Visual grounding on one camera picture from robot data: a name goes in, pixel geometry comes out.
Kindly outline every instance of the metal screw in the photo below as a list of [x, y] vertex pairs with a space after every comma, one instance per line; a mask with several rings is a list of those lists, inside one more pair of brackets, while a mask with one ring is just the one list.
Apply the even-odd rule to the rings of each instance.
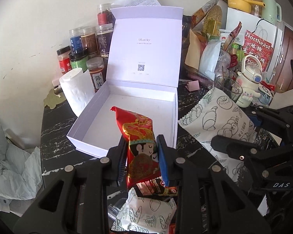
[[251, 148], [250, 152], [251, 152], [252, 154], [256, 154], [256, 153], [257, 153], [257, 150], [256, 150], [255, 148]]
[[101, 163], [108, 163], [110, 161], [110, 159], [108, 157], [103, 157], [100, 159]]
[[176, 158], [176, 163], [183, 164], [185, 161], [184, 158]]
[[212, 166], [212, 170], [213, 170], [213, 172], [218, 173], [218, 172], [220, 172], [222, 169], [220, 168], [219, 165], [213, 165], [213, 166]]
[[269, 176], [269, 172], [267, 170], [263, 171], [262, 176], [267, 178]]
[[64, 170], [66, 171], [66, 172], [71, 172], [72, 170], [74, 169], [74, 167], [72, 166], [72, 165], [67, 165], [67, 166], [65, 166], [65, 168], [64, 168]]

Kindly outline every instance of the yellow electric cooker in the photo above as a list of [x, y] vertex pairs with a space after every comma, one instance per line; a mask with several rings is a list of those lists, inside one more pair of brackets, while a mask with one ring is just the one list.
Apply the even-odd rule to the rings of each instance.
[[246, 13], [251, 13], [251, 4], [265, 7], [265, 4], [263, 2], [258, 2], [254, 0], [228, 0], [228, 7], [244, 11]]

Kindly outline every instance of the black lid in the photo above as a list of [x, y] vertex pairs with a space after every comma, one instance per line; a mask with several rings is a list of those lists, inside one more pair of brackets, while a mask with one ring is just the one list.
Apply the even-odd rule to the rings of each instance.
[[66, 46], [66, 47], [63, 47], [63, 48], [57, 50], [56, 53], [57, 53], [57, 55], [60, 55], [60, 54], [66, 53], [66, 52], [68, 52], [70, 50], [71, 50], [71, 47], [70, 46]]
[[83, 50], [78, 51], [78, 53], [69, 53], [69, 59], [72, 61], [80, 60], [88, 55], [88, 49], [85, 48]]

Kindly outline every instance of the black marble table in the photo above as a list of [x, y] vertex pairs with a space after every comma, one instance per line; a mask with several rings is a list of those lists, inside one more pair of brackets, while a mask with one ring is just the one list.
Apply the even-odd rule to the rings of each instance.
[[[207, 88], [199, 91], [188, 92], [185, 88], [186, 82], [179, 82], [178, 86], [178, 119], [186, 115], [198, 101], [208, 92]], [[41, 168], [44, 187], [56, 177], [57, 172], [67, 165], [81, 165], [93, 159], [92, 156], [77, 151], [75, 146], [66, 137], [77, 117], [71, 110], [67, 101], [51, 110], [45, 107], [41, 127]], [[271, 148], [274, 141], [266, 131], [258, 131], [259, 142], [262, 149]], [[219, 164], [216, 159], [203, 146], [192, 137], [187, 131], [178, 125], [177, 130], [177, 151], [179, 156], [189, 159], [200, 167], [209, 168]], [[237, 185], [245, 191], [249, 198], [257, 206], [260, 204], [263, 194], [251, 189], [252, 178], [246, 169], [241, 170]], [[78, 212], [82, 212], [83, 200], [80, 196]], [[125, 186], [120, 188], [108, 187], [108, 204], [115, 204], [120, 198], [127, 197]]]

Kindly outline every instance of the paper towel roll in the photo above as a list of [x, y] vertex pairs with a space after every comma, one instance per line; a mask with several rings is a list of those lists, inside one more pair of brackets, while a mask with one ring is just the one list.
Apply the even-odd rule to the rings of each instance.
[[89, 70], [83, 73], [82, 68], [74, 68], [60, 78], [60, 84], [78, 117], [95, 94]]

